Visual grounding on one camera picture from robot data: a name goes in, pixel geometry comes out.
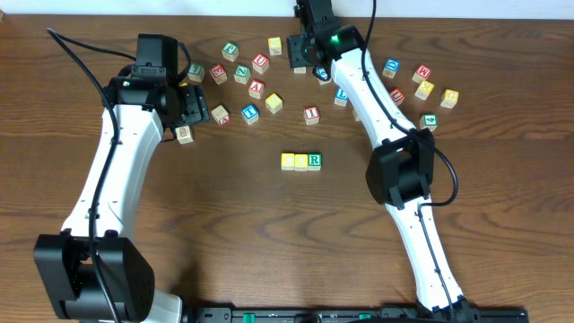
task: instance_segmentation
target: white background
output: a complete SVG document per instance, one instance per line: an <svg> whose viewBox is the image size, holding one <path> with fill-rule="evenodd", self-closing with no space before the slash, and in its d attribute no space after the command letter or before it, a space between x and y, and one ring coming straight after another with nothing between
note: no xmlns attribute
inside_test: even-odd
<svg viewBox="0 0 574 323"><path fill-rule="evenodd" d="M371 0L332 0L370 16ZM292 16L295 0L0 0L5 13ZM574 0L378 0L379 17L574 19Z"/></svg>

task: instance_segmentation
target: toy block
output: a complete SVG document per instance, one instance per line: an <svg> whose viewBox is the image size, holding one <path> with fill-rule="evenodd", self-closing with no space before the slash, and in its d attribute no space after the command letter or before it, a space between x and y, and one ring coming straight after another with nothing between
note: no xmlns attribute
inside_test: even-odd
<svg viewBox="0 0 574 323"><path fill-rule="evenodd" d="M344 93L343 89L339 88L335 94L335 104L346 107L347 101L349 101L347 94Z"/></svg>
<svg viewBox="0 0 574 323"><path fill-rule="evenodd" d="M427 98L429 97L429 94L431 94L433 88L434 88L433 83L431 83L429 81L422 81L421 85L419 85L419 88L416 89L414 96L421 99L421 100L427 100Z"/></svg>
<svg viewBox="0 0 574 323"><path fill-rule="evenodd" d="M295 67L295 68L293 68L293 72L295 74L306 74L307 73L307 67L306 66Z"/></svg>
<svg viewBox="0 0 574 323"><path fill-rule="evenodd" d="M447 89L440 99L440 106L453 109L458 102L458 92Z"/></svg>
<svg viewBox="0 0 574 323"><path fill-rule="evenodd" d="M387 60L387 63L385 64L385 68L383 68L383 76L386 76L388 78L394 78L396 71L398 71L398 67L400 65L401 62L389 58Z"/></svg>
<svg viewBox="0 0 574 323"><path fill-rule="evenodd" d="M414 72L413 81L420 83L428 79L429 76L431 76L431 70L429 69L429 67L425 65L420 65L419 68L416 69L416 72Z"/></svg>
<svg viewBox="0 0 574 323"><path fill-rule="evenodd" d="M230 113L222 105L212 110L212 116L219 125L230 120Z"/></svg>
<svg viewBox="0 0 574 323"><path fill-rule="evenodd" d="M244 65L237 65L237 68L235 69L235 74L233 75L233 77L235 78L235 82L241 84L247 84L250 76L251 72L249 72L249 67Z"/></svg>
<svg viewBox="0 0 574 323"><path fill-rule="evenodd" d="M323 78L327 78L327 73L326 73L325 68L319 66L319 67L317 68L317 73L319 74L319 76L321 76L321 77L323 77ZM321 80L320 78L317 78L317 79L319 80L319 85L323 85L323 84L331 83L331 81L333 80L333 77L331 77L331 78L329 79L329 81L323 81L323 80Z"/></svg>
<svg viewBox="0 0 574 323"><path fill-rule="evenodd" d="M309 107L303 110L303 117L307 126L315 125L319 122L319 110L317 107Z"/></svg>
<svg viewBox="0 0 574 323"><path fill-rule="evenodd" d="M222 48L223 57L225 59L230 60L231 62L235 62L237 57L239 56L239 46L228 41L225 46Z"/></svg>
<svg viewBox="0 0 574 323"><path fill-rule="evenodd" d="M269 55L281 55L281 37L273 37L269 39Z"/></svg>
<svg viewBox="0 0 574 323"><path fill-rule="evenodd" d="M265 106L271 111L271 113L275 114L283 107L283 100L279 97L279 95L273 93L269 95L267 99L265 99Z"/></svg>
<svg viewBox="0 0 574 323"><path fill-rule="evenodd" d="M251 85L249 85L249 96L261 99L263 96L263 92L265 91L265 84L258 80L251 81Z"/></svg>
<svg viewBox="0 0 574 323"><path fill-rule="evenodd" d="M420 121L421 130L428 128L430 131L434 131L439 126L439 121L437 120L437 115L428 114L423 115Z"/></svg>
<svg viewBox="0 0 574 323"><path fill-rule="evenodd" d="M257 110L255 105L249 104L241 110L241 116L243 116L243 119L248 125L251 125L259 120L259 110Z"/></svg>
<svg viewBox="0 0 574 323"><path fill-rule="evenodd" d="M390 93L391 99L395 102L396 106L400 106L404 101L404 94L399 89L394 89Z"/></svg>
<svg viewBox="0 0 574 323"><path fill-rule="evenodd" d="M189 79L191 81L201 83L204 80L204 76L205 76L204 67L201 65L198 65L198 64L192 64L189 67L189 73L187 73L187 76L189 76Z"/></svg>
<svg viewBox="0 0 574 323"><path fill-rule="evenodd" d="M225 72L225 68L223 68L223 65L221 64L212 67L209 70L209 74L212 75L212 78L217 85L227 81L227 72Z"/></svg>
<svg viewBox="0 0 574 323"><path fill-rule="evenodd" d="M263 74L267 68L269 68L269 58L263 54L257 54L257 56L253 58L253 69Z"/></svg>
<svg viewBox="0 0 574 323"><path fill-rule="evenodd" d="M187 144L194 142L194 138L191 134L191 129L189 128L189 126L176 128L176 134L178 135L178 141L180 144Z"/></svg>
<svg viewBox="0 0 574 323"><path fill-rule="evenodd" d="M321 163L322 158L320 153L310 153L307 170L321 170Z"/></svg>
<svg viewBox="0 0 574 323"><path fill-rule="evenodd" d="M295 154L282 153L281 154L281 170L295 170Z"/></svg>
<svg viewBox="0 0 574 323"><path fill-rule="evenodd" d="M355 118L355 121L361 121L361 117L359 117L356 109L352 110L352 117Z"/></svg>
<svg viewBox="0 0 574 323"><path fill-rule="evenodd" d="M295 154L295 171L307 171L309 156L306 153Z"/></svg>

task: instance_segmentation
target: wood grain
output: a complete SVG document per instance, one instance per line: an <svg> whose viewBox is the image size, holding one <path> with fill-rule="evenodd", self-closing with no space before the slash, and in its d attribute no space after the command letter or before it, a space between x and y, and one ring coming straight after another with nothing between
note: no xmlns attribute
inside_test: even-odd
<svg viewBox="0 0 574 323"><path fill-rule="evenodd" d="M365 31L367 20L345 19ZM91 166L102 108L82 71L45 32L135 52L139 32L185 42L194 62L238 63L266 52L266 38L299 32L295 19L6 16L0 24L0 320L56 321L32 260L41 233L58 232ZM437 145L457 168L454 205L435 210L441 240L465 295L481 306L525 306L531 322L574 320L574 22L380 19L370 51L394 80L404 113L439 116ZM102 83L127 62L74 49ZM415 99L416 66L432 69L434 93ZM352 108L333 104L334 84L296 75L271 57L266 93L284 99L248 127L251 102L230 79L204 88L231 122L196 127L189 146L161 144L139 206L137 247L157 285L190 301L260 306L380 306L414 302L408 257L392 219L364 182L370 145ZM446 88L460 91L439 108ZM305 126L302 109L321 121ZM324 155L320 172L281 172L283 151ZM450 192L436 167L433 195Z"/></svg>

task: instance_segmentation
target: wooden table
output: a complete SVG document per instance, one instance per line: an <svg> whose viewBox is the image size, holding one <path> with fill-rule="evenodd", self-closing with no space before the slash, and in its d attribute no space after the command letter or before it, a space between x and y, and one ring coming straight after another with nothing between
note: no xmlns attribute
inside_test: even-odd
<svg viewBox="0 0 574 323"><path fill-rule="evenodd" d="M344 19L365 32L366 19ZM367 189L370 144L352 107L333 104L333 83L293 74L271 58L266 93L285 101L272 115L250 103L222 58L231 39L239 63L267 51L267 38L299 32L293 19L6 16L0 24L0 320L55 320L32 260L41 233L58 233L82 190L99 141L102 107L83 72L47 35L53 27L95 46L135 52L139 32L185 42L194 62L222 63L230 80L204 88L229 124L196 127L196 142L160 144L139 204L137 247L157 285L193 303L238 307L380 306L413 303L415 283L390 216ZM531 322L574 320L574 22L380 19L370 50L377 69L401 61L389 88L418 122L439 116L437 146L460 177L450 207L435 210L453 273L481 306L525 306ZM121 57L74 48L107 84ZM414 98L414 69L436 87ZM439 107L446 88L457 106ZM319 106L307 127L302 109ZM281 152L320 151L320 172L280 170ZM436 200L451 181L436 159Z"/></svg>

